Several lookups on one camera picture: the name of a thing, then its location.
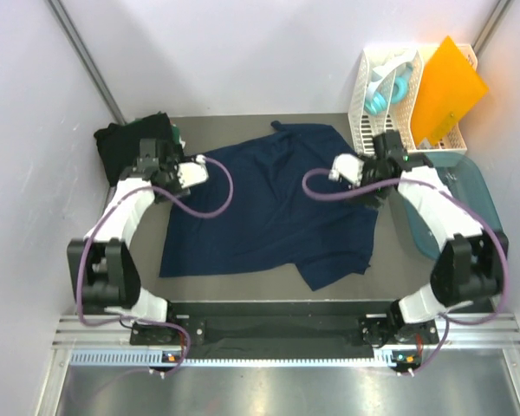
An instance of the metal pole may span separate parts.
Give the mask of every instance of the metal pole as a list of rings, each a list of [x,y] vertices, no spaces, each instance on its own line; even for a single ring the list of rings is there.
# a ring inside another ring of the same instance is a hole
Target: metal pole
[[[62,26],[66,34],[66,37],[69,39],[69,41],[75,48],[75,52],[81,59],[81,63],[87,70],[90,78],[93,80],[94,85],[98,89],[98,92],[100,93],[102,99],[106,103],[106,106],[110,110],[110,113],[112,113],[112,116],[115,118],[118,124],[125,125],[127,122],[125,120],[125,117],[123,116],[123,113],[120,110],[120,107],[118,106],[117,102],[115,102],[112,93],[110,93],[110,90],[107,87],[104,78],[102,78],[100,71],[96,67],[93,58],[88,53],[87,47],[85,46],[85,42],[81,39],[81,36],[79,35],[79,32],[77,31],[71,18],[69,17],[66,8],[63,6],[62,1],[47,0],[47,3],[51,7],[56,18],[58,19],[58,22]]]
[[[474,53],[479,57],[484,50],[487,42],[491,39],[501,19],[506,14],[507,9],[512,4],[513,0],[498,0],[495,8],[485,21],[484,27],[479,31],[476,40],[472,44]]]

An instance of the white backdrop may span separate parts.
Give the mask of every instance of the white backdrop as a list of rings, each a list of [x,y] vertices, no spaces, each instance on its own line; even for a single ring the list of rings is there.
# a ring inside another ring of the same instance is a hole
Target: white backdrop
[[[110,120],[46,3],[0,2],[0,415],[36,405],[73,305],[67,244],[106,196],[92,134]]]
[[[124,115],[345,113],[375,42],[474,41],[494,0],[64,0]]]
[[[461,128],[510,240],[509,308],[520,324],[520,0],[512,5],[479,59],[490,92]]]

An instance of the blue t-shirt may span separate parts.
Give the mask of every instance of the blue t-shirt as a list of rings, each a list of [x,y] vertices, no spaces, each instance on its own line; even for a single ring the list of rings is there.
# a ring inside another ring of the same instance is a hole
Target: blue t-shirt
[[[314,201],[301,185],[308,170],[330,168],[335,156],[352,149],[331,126],[271,125],[277,133],[206,154],[230,171],[233,200],[213,219],[173,206],[162,277],[245,273],[293,263],[317,290],[349,273],[364,273],[377,211],[344,201]],[[227,198],[223,172],[210,165],[208,173],[210,178],[183,199],[194,210],[214,211]],[[318,192],[347,188],[324,177],[312,178],[309,185]]]

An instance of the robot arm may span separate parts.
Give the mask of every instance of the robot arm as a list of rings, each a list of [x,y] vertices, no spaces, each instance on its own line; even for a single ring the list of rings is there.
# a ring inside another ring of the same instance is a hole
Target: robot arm
[[[430,282],[415,293],[391,304],[387,324],[393,335],[405,326],[427,322],[439,314],[489,298],[502,292],[503,272],[497,250],[481,224],[444,197],[451,194],[436,169],[422,153],[408,154],[398,132],[374,138],[375,158],[342,154],[335,158],[329,177],[344,178],[354,186],[383,179],[415,179],[435,186],[439,192],[401,182],[397,191],[407,199],[437,239],[441,254]],[[379,198],[385,191],[378,192]],[[504,251],[508,240],[496,232]]]
[[[207,179],[203,156],[183,161],[181,149],[174,152],[165,140],[143,139],[140,141],[140,156],[134,166],[122,173],[105,212],[109,212],[125,195],[138,188],[156,185],[176,196],[185,195],[189,187]],[[119,205],[98,230],[84,273],[82,302],[85,306],[151,321],[166,321],[168,301],[141,287],[139,273],[128,249],[146,209],[160,200],[161,197],[152,190],[136,192]],[[74,295],[85,241],[93,229],[84,238],[73,239],[68,245]]]

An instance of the white plastic basket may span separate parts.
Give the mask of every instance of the white plastic basket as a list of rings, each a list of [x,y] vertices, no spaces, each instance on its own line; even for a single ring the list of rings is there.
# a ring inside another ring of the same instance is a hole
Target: white plastic basket
[[[407,48],[369,48],[364,49],[361,56],[361,63],[356,77],[353,90],[353,98],[348,110],[348,121],[350,123],[353,137],[353,147],[357,153],[374,154],[372,138],[386,130],[396,129],[400,132],[405,148],[410,153],[414,152],[466,152],[466,144],[462,134],[456,125],[436,146],[431,149],[417,149],[414,145],[413,136],[410,130],[410,122],[418,95],[419,83],[421,81],[425,62],[433,55],[438,44],[423,44],[416,47],[418,54],[414,58],[413,72],[408,81],[408,92],[406,97],[397,104],[387,106],[387,111],[376,116],[368,114],[364,110],[364,100],[366,99],[366,89],[370,76],[371,68],[381,65],[386,60],[394,56],[403,54]],[[468,62],[476,68],[478,59],[470,45],[458,46],[466,56]],[[387,77],[381,84],[378,91],[383,94],[389,102],[393,92],[394,73]]]

